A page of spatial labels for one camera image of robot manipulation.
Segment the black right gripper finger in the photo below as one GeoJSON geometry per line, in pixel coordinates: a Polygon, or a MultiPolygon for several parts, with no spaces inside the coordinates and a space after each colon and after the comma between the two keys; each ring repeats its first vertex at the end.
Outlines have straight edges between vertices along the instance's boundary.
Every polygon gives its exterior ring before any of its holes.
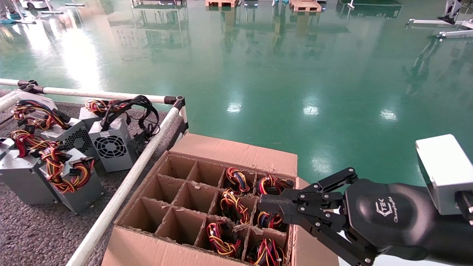
{"type": "Polygon", "coordinates": [[[359,178],[354,168],[346,168],[301,189],[285,189],[280,195],[262,195],[259,209],[269,213],[293,214],[298,211],[315,214],[333,210],[343,204],[338,189],[353,185],[359,178]]]}

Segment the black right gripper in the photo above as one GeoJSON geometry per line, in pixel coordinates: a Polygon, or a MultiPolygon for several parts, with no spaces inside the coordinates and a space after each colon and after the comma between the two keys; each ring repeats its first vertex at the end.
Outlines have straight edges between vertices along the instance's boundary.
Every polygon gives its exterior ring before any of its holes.
{"type": "Polygon", "coordinates": [[[302,227],[351,266],[378,254],[407,260],[444,256],[439,215],[427,188],[359,180],[345,190],[346,215],[319,207],[287,207],[283,222],[302,227]]]}

